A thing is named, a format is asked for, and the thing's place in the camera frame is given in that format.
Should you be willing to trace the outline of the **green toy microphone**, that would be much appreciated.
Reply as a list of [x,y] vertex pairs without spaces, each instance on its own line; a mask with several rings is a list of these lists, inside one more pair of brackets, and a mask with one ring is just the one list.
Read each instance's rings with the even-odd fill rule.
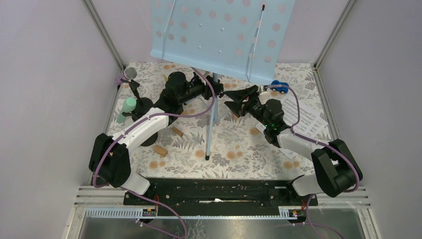
[[127,98],[123,104],[122,109],[116,119],[118,124],[122,124],[125,122],[127,115],[129,115],[135,108],[136,108],[136,99],[135,98]]

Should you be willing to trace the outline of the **light wooden block near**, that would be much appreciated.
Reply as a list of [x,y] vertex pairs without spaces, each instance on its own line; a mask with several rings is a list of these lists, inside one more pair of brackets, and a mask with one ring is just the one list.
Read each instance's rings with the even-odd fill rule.
[[168,150],[160,145],[155,145],[153,151],[157,153],[160,157],[166,157],[168,155]]

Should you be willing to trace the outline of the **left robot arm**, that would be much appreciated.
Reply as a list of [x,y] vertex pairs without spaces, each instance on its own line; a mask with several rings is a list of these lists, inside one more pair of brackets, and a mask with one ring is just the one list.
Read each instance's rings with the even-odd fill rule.
[[195,73],[191,81],[187,81],[184,73],[171,73],[155,103],[146,99],[147,105],[142,107],[141,114],[124,113],[124,116],[134,116],[134,123],[113,135],[97,136],[89,162],[94,174],[93,186],[123,188],[134,192],[141,204],[150,204],[154,200],[153,189],[149,188],[146,178],[131,169],[132,152],[143,143],[153,144],[158,131],[182,116],[185,103],[198,96],[215,100],[223,91],[223,84],[211,76]]

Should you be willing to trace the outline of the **floral tablecloth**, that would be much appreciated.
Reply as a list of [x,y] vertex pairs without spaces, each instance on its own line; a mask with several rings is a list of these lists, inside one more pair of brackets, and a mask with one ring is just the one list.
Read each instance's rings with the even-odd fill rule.
[[[326,119],[310,64],[278,64],[275,79],[288,83],[300,103]],[[293,93],[271,95],[281,101]],[[155,143],[135,149],[129,159],[131,168],[145,177],[177,178],[292,179],[314,172],[311,161],[270,145],[257,128],[256,119],[250,115],[236,117],[225,101],[227,97],[218,100],[210,147],[206,146],[211,116],[206,109],[210,102],[198,97],[183,106],[181,118],[159,131]],[[184,136],[176,135],[173,126]],[[330,141],[328,126],[315,139]],[[153,151],[155,145],[167,149],[168,155],[160,157]]]

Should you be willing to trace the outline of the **blue toy car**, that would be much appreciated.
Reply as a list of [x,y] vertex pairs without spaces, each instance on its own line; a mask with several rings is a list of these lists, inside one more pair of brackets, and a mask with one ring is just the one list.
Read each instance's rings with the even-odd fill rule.
[[286,82],[280,82],[278,80],[274,80],[271,85],[270,89],[272,91],[277,91],[281,94],[287,94],[289,91],[289,84]]

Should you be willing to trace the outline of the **light wooden block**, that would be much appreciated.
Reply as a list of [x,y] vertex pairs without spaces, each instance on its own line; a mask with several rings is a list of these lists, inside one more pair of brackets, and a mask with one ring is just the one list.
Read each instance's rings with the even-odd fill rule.
[[160,157],[166,157],[168,155],[168,150],[160,145],[155,145],[153,151],[157,153]]
[[178,129],[177,127],[172,127],[172,131],[176,134],[176,135],[178,135],[179,137],[183,137],[184,136],[184,133],[180,130],[180,129]]

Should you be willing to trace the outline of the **light blue music stand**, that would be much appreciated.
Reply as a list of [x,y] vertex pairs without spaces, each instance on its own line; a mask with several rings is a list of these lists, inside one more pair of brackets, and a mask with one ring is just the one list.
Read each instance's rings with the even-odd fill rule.
[[292,0],[154,0],[155,58],[257,85],[273,81]]

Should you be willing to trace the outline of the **sheet music page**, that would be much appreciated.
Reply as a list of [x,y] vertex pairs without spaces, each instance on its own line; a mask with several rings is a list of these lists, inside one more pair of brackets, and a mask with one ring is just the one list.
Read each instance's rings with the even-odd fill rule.
[[315,137],[327,125],[328,123],[316,111],[300,108],[300,121],[293,128],[299,134]]
[[299,137],[302,134],[295,132],[293,127],[300,121],[300,108],[313,109],[302,103],[298,104],[296,98],[292,95],[284,96],[281,99],[281,104],[282,110],[284,111],[283,120],[288,126],[291,126],[291,128],[281,131],[277,136],[279,146],[283,149],[295,152],[308,160],[312,160],[312,153],[316,149],[322,148],[322,146]]

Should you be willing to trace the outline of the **light wooden block centre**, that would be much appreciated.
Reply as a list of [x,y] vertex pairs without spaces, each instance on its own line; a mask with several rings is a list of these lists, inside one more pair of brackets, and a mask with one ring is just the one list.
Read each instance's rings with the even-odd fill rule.
[[180,129],[178,129],[177,127],[172,127],[172,131],[176,134],[176,135],[178,135],[179,137],[183,137],[184,136],[184,133],[180,130]]

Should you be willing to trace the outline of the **black microphone stand rear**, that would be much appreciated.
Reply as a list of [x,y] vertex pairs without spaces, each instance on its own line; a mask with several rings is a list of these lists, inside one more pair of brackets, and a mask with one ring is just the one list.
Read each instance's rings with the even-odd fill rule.
[[153,107],[152,100],[140,96],[138,92],[138,87],[140,87],[140,84],[138,82],[136,82],[135,80],[129,80],[127,81],[127,83],[129,84],[129,87],[136,98],[136,106],[134,113],[138,116],[145,115]]

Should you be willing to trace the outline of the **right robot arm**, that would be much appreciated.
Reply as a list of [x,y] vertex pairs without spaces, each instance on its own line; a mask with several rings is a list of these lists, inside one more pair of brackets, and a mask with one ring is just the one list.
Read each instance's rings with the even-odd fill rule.
[[260,101],[264,90],[265,86],[254,85],[222,94],[230,98],[225,105],[237,117],[249,114],[265,127],[263,134],[270,144],[293,151],[313,163],[313,174],[299,176],[288,183],[287,202],[298,205],[311,194],[325,193],[334,198],[356,191],[363,175],[346,143],[341,139],[318,141],[296,132],[295,123],[288,125],[284,121],[285,112],[279,100]]

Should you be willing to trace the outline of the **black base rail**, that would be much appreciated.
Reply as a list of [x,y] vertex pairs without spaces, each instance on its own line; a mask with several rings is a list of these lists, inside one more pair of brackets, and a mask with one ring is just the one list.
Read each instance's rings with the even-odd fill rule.
[[125,206],[152,206],[159,216],[173,213],[150,200],[164,203],[180,216],[278,216],[279,207],[306,205],[307,197],[295,196],[286,180],[149,178],[140,199],[126,193]]

